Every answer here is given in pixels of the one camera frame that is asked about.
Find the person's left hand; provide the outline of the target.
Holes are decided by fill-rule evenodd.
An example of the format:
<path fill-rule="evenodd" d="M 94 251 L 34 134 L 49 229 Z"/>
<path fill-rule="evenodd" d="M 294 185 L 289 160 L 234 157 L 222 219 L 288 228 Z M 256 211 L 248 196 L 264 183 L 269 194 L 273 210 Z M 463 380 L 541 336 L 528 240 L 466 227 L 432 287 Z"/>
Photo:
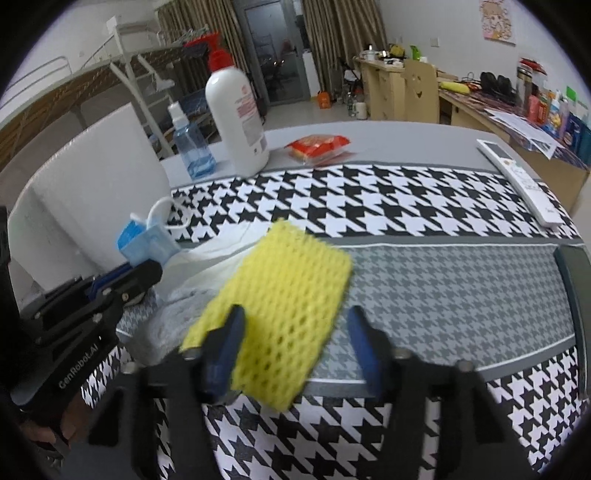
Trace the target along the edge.
<path fill-rule="evenodd" d="M 60 423 L 61 435 L 68 449 L 86 439 L 92 408 L 86 404 L 81 392 L 77 392 L 66 407 Z M 41 427 L 26 420 L 19 424 L 19 430 L 33 448 L 41 471 L 47 479 L 59 479 L 63 457 L 55 449 L 56 434 L 48 427 Z"/>

